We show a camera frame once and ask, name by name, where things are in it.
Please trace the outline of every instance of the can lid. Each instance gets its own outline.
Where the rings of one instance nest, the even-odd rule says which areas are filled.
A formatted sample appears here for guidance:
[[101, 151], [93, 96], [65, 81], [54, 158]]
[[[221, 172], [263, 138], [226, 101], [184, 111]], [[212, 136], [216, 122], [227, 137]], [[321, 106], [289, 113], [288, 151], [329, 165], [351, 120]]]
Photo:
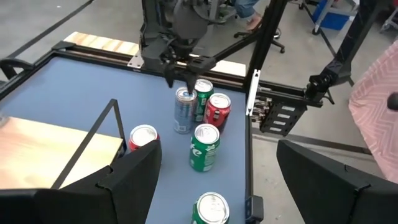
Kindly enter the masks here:
[[213, 144], [220, 138], [220, 132], [212, 124], [201, 124], [195, 128], [195, 137], [203, 144]]
[[175, 92], [175, 95], [177, 96], [178, 99], [184, 100], [184, 101], [192, 101], [196, 99], [197, 97], [197, 92], [195, 90], [192, 91], [192, 94], [188, 93], [187, 87], [180, 87], [177, 89]]
[[224, 224], [229, 218], [229, 206], [225, 198], [216, 192], [204, 193], [198, 199], [198, 214], [205, 223]]
[[210, 103], [219, 109], [224, 109], [231, 105], [231, 99], [224, 93], [214, 93], [210, 96]]
[[196, 91], [200, 91], [202, 93], [209, 92], [213, 89], [213, 84], [209, 80], [198, 79], [195, 84]]
[[151, 125], [138, 125], [130, 132], [130, 140], [139, 147], [144, 146], [155, 139], [157, 139], [157, 131]]

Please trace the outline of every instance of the green soda can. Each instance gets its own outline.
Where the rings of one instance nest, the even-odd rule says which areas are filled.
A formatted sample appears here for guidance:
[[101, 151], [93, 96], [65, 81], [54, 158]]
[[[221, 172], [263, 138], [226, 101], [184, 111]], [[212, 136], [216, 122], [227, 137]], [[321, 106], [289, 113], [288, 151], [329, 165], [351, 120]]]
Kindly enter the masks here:
[[197, 106], [193, 113], [193, 120], [196, 122], [202, 122], [203, 115], [205, 114], [206, 102], [214, 93], [213, 84], [209, 80], [200, 78], [195, 84], [195, 90], [197, 91], [198, 96]]
[[223, 196], [207, 192], [193, 204], [191, 224], [227, 224], [229, 206]]
[[201, 124], [191, 137], [190, 163], [198, 172], [209, 171], [220, 145], [220, 132], [212, 124]]

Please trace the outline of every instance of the blue bin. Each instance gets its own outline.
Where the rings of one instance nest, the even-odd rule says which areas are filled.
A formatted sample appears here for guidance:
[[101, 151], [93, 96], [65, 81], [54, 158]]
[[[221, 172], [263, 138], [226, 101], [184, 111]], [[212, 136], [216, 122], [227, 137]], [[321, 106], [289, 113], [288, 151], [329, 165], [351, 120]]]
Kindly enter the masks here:
[[[319, 15], [322, 12], [322, 9], [325, 7], [327, 0], [322, 0], [319, 2], [315, 12], [312, 14], [312, 20], [314, 22], [317, 21]], [[339, 15], [335, 13], [328, 13], [321, 23], [321, 27], [334, 29], [334, 30], [341, 30], [346, 22], [348, 21], [349, 16]]]

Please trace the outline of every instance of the pink patterned cloth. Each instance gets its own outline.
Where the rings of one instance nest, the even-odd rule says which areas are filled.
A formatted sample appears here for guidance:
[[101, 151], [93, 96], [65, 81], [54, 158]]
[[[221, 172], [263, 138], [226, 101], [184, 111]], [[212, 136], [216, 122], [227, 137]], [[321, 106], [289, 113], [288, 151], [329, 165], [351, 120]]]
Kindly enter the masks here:
[[349, 110], [387, 180], [398, 184], [398, 112], [387, 98], [398, 91], [398, 41], [395, 41], [354, 86]]

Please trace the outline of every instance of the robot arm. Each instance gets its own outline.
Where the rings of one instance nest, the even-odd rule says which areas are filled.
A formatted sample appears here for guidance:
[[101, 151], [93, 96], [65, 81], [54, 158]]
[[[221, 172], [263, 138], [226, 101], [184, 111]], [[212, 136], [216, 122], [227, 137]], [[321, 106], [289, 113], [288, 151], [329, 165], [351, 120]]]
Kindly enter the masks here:
[[215, 60], [206, 57], [191, 58], [193, 48], [205, 36], [209, 23], [204, 0], [142, 0], [144, 24], [141, 27], [140, 50], [144, 66], [160, 72], [173, 86], [177, 62], [187, 63], [179, 75], [186, 80], [189, 92], [197, 77], [213, 68]]

